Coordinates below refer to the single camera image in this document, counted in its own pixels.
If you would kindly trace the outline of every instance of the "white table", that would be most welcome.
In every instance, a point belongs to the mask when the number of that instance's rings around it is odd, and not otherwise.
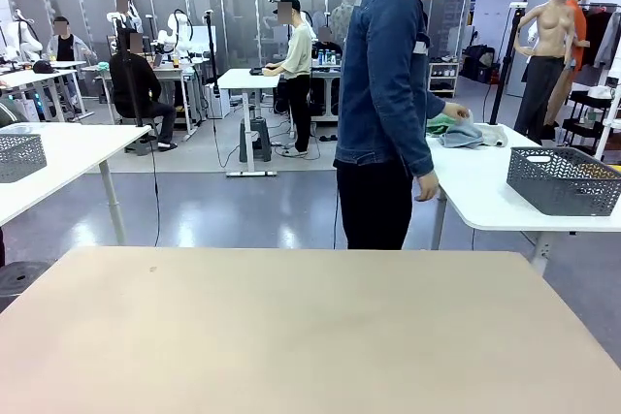
[[[321,71],[322,68],[329,68],[330,71]],[[312,77],[324,80],[324,101],[326,103],[326,112],[323,115],[313,116],[311,120],[317,122],[339,121],[339,116],[332,113],[332,81],[341,77],[341,65],[319,65],[317,67],[313,67]]]
[[[148,130],[149,127],[70,123],[19,123],[3,128],[0,134],[41,135],[48,165],[15,183],[0,183],[0,226],[99,165],[116,239],[118,244],[124,244],[125,229],[108,159]]]
[[[0,80],[3,80],[7,84],[7,89],[16,89],[21,94],[21,99],[26,100],[25,91],[31,85],[36,89],[39,94],[39,98],[41,99],[43,113],[46,117],[46,120],[51,120],[51,115],[49,114],[48,105],[45,102],[45,92],[43,90],[43,83],[45,83],[49,92],[51,93],[51,99],[54,103],[54,107],[56,108],[56,116],[58,121],[64,122],[65,116],[62,112],[62,106],[60,105],[60,100],[58,99],[58,93],[56,92],[56,86],[54,83],[54,78],[65,77],[68,75],[72,75],[74,84],[76,85],[76,93],[78,94],[78,100],[82,106],[82,115],[85,115],[84,104],[82,102],[82,94],[80,93],[80,88],[78,87],[78,83],[76,82],[76,70],[58,70],[56,73],[35,73],[32,70],[22,70],[20,72],[9,73],[7,75],[0,76]],[[67,87],[63,80],[58,80],[60,85],[62,86],[65,99],[67,100],[67,105],[71,105],[71,99],[69,98],[69,92],[67,91]]]
[[[447,201],[474,229],[537,233],[531,260],[541,274],[545,272],[553,240],[562,232],[621,232],[621,202],[609,217],[550,216],[539,212],[517,194],[507,184],[510,148],[537,145],[502,126],[508,137],[507,147],[502,148],[447,149],[438,139],[428,138],[441,186],[433,249],[440,247]]]
[[[242,173],[231,173],[229,176],[267,176],[273,172],[256,172],[254,170],[254,150],[252,149],[252,131],[250,131],[250,103],[248,101],[248,91],[256,91],[256,111],[261,114],[261,92],[263,89],[274,89],[278,87],[280,75],[275,77],[253,76],[249,68],[232,68],[221,78],[217,85],[220,89],[241,90],[243,92],[242,102],[244,104],[244,127],[245,127],[245,153],[248,163],[248,171]]]
[[[87,247],[0,314],[3,414],[618,414],[506,252]]]
[[[197,63],[181,63],[178,68],[174,68],[172,64],[164,64],[164,65],[161,65],[153,69],[153,72],[155,73],[155,76],[157,77],[158,80],[160,81],[181,81],[181,83],[185,82],[185,79],[184,79],[185,75],[183,74],[183,70],[187,68],[194,69],[195,73],[192,76],[192,79],[188,80],[187,82],[190,83],[188,88],[191,90],[190,101],[193,107],[192,112],[195,112],[197,114],[198,121],[201,121],[204,118],[203,113],[202,113],[202,106],[200,102],[201,90],[198,89],[198,86],[201,85],[200,78],[196,72],[197,69],[200,69],[200,66],[198,65],[200,65],[201,63],[202,61],[197,62]],[[108,111],[110,112],[110,119],[113,124],[116,124],[116,118],[114,117],[112,99],[110,97],[110,90],[108,89],[108,86],[106,85],[106,81],[112,81],[110,71],[108,70],[100,71],[97,65],[92,65],[90,67],[84,67],[82,68],[82,70],[85,72],[95,72],[99,74],[99,77],[101,78],[102,83],[104,85],[104,93],[106,94],[106,103],[108,104]],[[185,92],[185,86],[181,87],[181,94],[183,96],[185,127],[187,130],[187,134],[183,137],[183,140],[187,141],[194,135],[194,133],[196,133],[197,128],[196,126],[194,126],[192,122],[192,118],[190,117],[189,106],[187,105],[187,95]]]

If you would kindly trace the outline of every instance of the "gray plastic basket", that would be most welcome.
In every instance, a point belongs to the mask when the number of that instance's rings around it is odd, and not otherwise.
[[[611,215],[621,173],[572,147],[513,147],[507,183],[547,215]]]
[[[39,135],[0,134],[0,183],[14,183],[48,164]]]

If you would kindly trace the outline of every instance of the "white shirt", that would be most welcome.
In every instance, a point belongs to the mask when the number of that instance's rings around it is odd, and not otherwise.
[[[310,75],[312,64],[312,38],[311,27],[302,23],[293,29],[293,35],[289,41],[287,58],[282,62],[284,78],[291,80],[300,75]]]

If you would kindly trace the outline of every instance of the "white robot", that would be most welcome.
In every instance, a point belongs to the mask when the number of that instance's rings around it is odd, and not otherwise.
[[[187,58],[191,49],[192,23],[187,15],[177,9],[168,17],[168,27],[172,34],[160,30],[157,34],[157,43],[164,47],[165,53],[176,54],[179,58]]]
[[[43,45],[37,41],[30,31],[34,23],[32,19],[26,19],[19,9],[13,15],[13,21],[6,30],[7,53],[9,60],[37,61],[41,59]]]

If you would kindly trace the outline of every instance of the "black pole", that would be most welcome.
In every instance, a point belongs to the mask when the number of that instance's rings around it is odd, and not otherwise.
[[[138,107],[138,101],[136,100],[136,82],[134,81],[134,73],[132,72],[132,58],[127,50],[126,36],[130,34],[129,31],[123,28],[120,19],[116,20],[116,48],[120,53],[121,60],[123,62],[123,68],[125,69],[125,76],[127,77],[127,86],[129,87],[129,97],[132,100],[132,107],[134,108],[134,115],[136,115],[136,122],[138,126],[143,126],[143,118],[140,115],[140,109]]]
[[[517,27],[519,26],[520,20],[525,13],[526,9],[519,8],[515,9],[515,13],[513,14],[513,25],[511,26],[511,34],[508,37],[507,53],[505,54],[505,58],[503,59],[503,70],[501,71],[498,89],[496,90],[496,99],[494,99],[492,117],[489,120],[490,125],[497,124],[496,120],[498,118],[498,109],[500,108],[501,101],[503,100],[503,92],[505,92],[505,81],[507,81],[508,68],[511,64],[511,57],[513,55],[513,43],[515,42],[515,37],[517,36]]]
[[[210,56],[212,58],[213,73],[213,95],[220,97],[220,89],[217,87],[217,70],[215,68],[215,53],[213,53],[213,35],[212,35],[212,12],[205,12],[205,23],[207,24],[207,33],[210,36]]]

